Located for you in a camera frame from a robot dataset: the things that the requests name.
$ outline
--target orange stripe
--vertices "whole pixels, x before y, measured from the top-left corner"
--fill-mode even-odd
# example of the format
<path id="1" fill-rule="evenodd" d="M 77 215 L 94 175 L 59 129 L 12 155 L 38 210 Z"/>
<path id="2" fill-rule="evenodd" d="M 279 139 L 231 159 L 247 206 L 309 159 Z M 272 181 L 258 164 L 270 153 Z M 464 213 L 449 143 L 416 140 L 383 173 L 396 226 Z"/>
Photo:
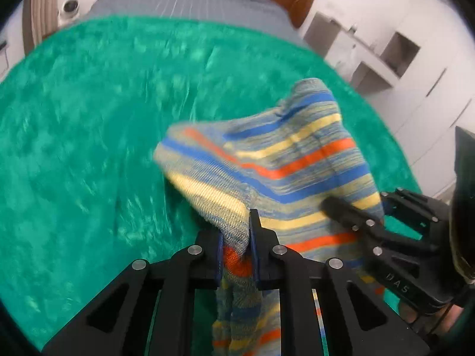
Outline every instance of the orange stripe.
<path id="1" fill-rule="evenodd" d="M 213 347 L 214 348 L 224 348 L 227 347 L 231 343 L 230 339 L 225 339 L 225 340 L 215 340 L 213 341 Z"/>
<path id="2" fill-rule="evenodd" d="M 375 289 L 374 292 L 379 296 L 379 295 L 383 294 L 385 290 L 386 290 L 386 288 L 384 286 L 380 286 L 377 289 Z"/>
<path id="3" fill-rule="evenodd" d="M 330 155 L 334 155 L 338 152 L 356 147 L 355 142 L 351 138 L 336 140 L 323 146 L 319 150 L 316 150 L 294 162 L 280 167 L 279 169 L 270 170 L 254 163 L 241 163 L 236 157 L 226 153 L 224 150 L 209 141 L 203 134 L 193 128 L 186 128 L 183 133 L 193 138 L 195 141 L 203 145 L 208 150 L 214 152 L 218 157 L 223 158 L 228 162 L 239 165 L 243 169 L 252 169 L 256 171 L 261 177 L 266 177 L 269 179 L 285 178 L 299 170 L 302 170 L 312 165 L 313 163 L 316 163 L 322 159 L 325 159 L 326 157 L 329 157 Z"/>
<path id="4" fill-rule="evenodd" d="M 225 246 L 223 248 L 224 266 L 238 277 L 250 277 L 252 274 L 252 263 L 249 256 L 240 258 L 233 248 Z"/>
<path id="5" fill-rule="evenodd" d="M 280 328 L 264 333 L 259 340 L 259 345 L 270 343 L 271 341 L 277 340 L 278 338 L 280 338 Z"/>
<path id="6" fill-rule="evenodd" d="M 297 252 L 307 252 L 312 249 L 320 248 L 322 246 L 347 244 L 349 242 L 355 242 L 355 233 L 341 233 L 335 235 L 325 235 L 323 237 L 312 238 L 308 241 L 297 242 L 296 244 L 286 245 L 290 249 Z"/>

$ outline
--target white curtain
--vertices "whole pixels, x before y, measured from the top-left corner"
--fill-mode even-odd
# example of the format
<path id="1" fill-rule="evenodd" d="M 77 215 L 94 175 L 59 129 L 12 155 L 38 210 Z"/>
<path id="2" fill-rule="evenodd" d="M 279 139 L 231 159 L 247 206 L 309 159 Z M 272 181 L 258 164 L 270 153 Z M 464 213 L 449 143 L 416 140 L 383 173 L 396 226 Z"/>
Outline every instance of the white curtain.
<path id="1" fill-rule="evenodd" d="M 58 28 L 58 0 L 31 0 L 31 33 L 35 47 Z"/>

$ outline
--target teal plush surface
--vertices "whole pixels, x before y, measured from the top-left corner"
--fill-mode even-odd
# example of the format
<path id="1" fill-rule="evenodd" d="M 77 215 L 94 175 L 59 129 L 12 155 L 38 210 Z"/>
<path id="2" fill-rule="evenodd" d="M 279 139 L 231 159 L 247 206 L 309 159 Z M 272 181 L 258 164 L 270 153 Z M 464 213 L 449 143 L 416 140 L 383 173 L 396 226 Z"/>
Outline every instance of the teal plush surface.
<path id="1" fill-rule="evenodd" d="M 332 90 L 378 188 L 418 190 L 371 107 L 320 57 L 265 34 L 110 17 L 60 31 L 15 67 L 0 85 L 0 298 L 34 344 L 134 259 L 193 243 L 191 208 L 152 161 L 168 126 L 256 114 L 307 77 Z"/>

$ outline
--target metal screw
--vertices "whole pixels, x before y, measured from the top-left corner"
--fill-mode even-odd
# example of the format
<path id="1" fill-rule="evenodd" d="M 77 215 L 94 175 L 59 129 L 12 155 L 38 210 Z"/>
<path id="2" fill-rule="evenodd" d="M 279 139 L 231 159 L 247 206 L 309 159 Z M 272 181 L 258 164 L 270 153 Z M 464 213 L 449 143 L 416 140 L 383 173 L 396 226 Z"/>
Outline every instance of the metal screw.
<path id="1" fill-rule="evenodd" d="M 380 256 L 381 254 L 383 254 L 383 249 L 381 249 L 379 246 L 375 246 L 373 248 L 373 254 L 375 256 Z"/>
<path id="2" fill-rule="evenodd" d="M 188 248 L 188 253 L 196 256 L 203 251 L 203 248 L 199 245 L 192 245 Z"/>
<path id="3" fill-rule="evenodd" d="M 134 269 L 135 271 L 141 271 L 146 266 L 147 266 L 147 263 L 145 262 L 145 260 L 135 260 L 132 263 L 132 269 Z"/>
<path id="4" fill-rule="evenodd" d="M 341 269 L 343 267 L 343 261 L 339 258 L 332 258 L 328 261 L 328 265 L 334 269 Z"/>
<path id="5" fill-rule="evenodd" d="M 282 255 L 282 254 L 286 254 L 287 253 L 287 248 L 283 245 L 276 245 L 272 248 L 272 251 L 275 253 L 275 254 L 279 254 L 279 255 Z"/>

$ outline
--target knit fabric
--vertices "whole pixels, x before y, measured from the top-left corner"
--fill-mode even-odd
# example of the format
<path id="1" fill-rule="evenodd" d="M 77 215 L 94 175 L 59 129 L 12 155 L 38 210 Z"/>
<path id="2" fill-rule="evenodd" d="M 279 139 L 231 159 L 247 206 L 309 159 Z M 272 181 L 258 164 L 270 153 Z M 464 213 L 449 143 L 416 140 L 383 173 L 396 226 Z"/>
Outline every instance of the knit fabric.
<path id="1" fill-rule="evenodd" d="M 250 208 L 281 244 L 312 260 L 337 256 L 359 272 L 356 236 L 330 221 L 320 203 L 335 195 L 383 217 L 368 164 L 319 79 L 301 80 L 289 98 L 255 116 L 174 125 L 154 159 L 224 236 L 225 270 L 213 325 L 216 355 L 280 354 L 278 292 L 260 292 L 251 279 Z"/>

